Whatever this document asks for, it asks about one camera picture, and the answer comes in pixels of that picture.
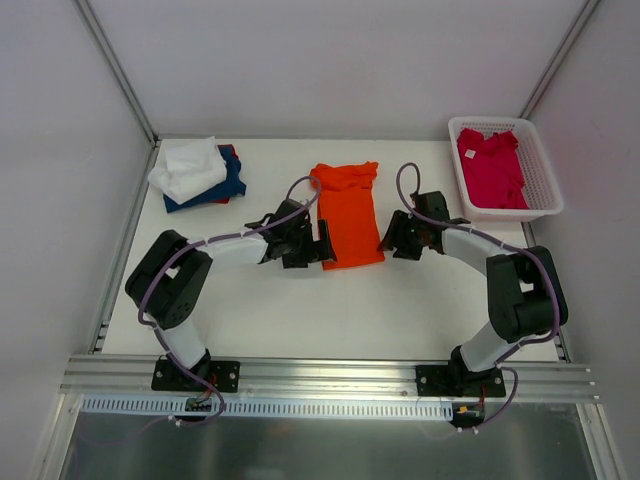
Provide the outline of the orange t-shirt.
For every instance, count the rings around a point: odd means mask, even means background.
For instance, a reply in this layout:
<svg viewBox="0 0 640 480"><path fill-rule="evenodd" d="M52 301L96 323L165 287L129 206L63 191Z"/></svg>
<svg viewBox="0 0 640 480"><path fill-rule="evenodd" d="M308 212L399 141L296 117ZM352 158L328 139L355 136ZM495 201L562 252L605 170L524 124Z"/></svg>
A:
<svg viewBox="0 0 640 480"><path fill-rule="evenodd" d="M363 267L385 260L378 250L380 234L373 199L378 164L330 166L319 163L311 171L312 186L320 190L317 218L327 222L334 261L325 271Z"/></svg>

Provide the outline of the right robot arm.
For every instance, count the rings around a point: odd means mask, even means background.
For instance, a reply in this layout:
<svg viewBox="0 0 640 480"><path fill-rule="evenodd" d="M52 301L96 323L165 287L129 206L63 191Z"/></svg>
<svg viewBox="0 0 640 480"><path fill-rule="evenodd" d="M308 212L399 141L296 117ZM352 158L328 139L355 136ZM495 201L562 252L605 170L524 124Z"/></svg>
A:
<svg viewBox="0 0 640 480"><path fill-rule="evenodd" d="M568 306L551 252L515 247L452 219L439 192L411 195L396 210L378 249L418 261L424 249L457 259L485 277L487 323L450 356L447 381L459 395L480 388L484 376L519 348L553 340L568 320Z"/></svg>

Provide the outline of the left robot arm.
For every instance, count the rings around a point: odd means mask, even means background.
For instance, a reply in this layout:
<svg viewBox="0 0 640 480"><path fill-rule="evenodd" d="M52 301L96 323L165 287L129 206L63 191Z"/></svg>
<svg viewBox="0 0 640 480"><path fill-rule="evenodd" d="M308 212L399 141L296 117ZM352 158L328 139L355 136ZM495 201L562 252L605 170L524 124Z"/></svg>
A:
<svg viewBox="0 0 640 480"><path fill-rule="evenodd" d="M174 378L188 390L208 381L210 354L191 314L212 273L279 260L285 269L335 261L328 221L317 221L313 236L309 209L285 199L273 213L233 233L190 240L175 230L162 232L134 268L125 292L138 320L153 329Z"/></svg>

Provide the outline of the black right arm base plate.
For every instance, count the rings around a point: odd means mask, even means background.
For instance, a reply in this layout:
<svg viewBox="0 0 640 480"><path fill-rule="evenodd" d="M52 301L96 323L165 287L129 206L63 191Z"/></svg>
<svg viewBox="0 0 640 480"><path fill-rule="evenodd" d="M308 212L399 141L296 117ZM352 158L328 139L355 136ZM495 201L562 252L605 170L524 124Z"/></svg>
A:
<svg viewBox="0 0 640 480"><path fill-rule="evenodd" d="M503 374L497 368L469 372L457 371L449 365L417 365L415 381L420 397L506 396Z"/></svg>

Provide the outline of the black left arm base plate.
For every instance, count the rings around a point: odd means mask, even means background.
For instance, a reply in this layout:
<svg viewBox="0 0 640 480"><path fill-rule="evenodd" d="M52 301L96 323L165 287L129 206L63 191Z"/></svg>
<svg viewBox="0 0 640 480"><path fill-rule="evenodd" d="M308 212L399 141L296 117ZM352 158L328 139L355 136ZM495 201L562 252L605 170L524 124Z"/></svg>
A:
<svg viewBox="0 0 640 480"><path fill-rule="evenodd" d="M221 393L236 393L240 367L237 361L204 358L191 369L191 373L206 380ZM151 389L161 392L204 392L207 387L188 377L170 359L160 358L154 367Z"/></svg>

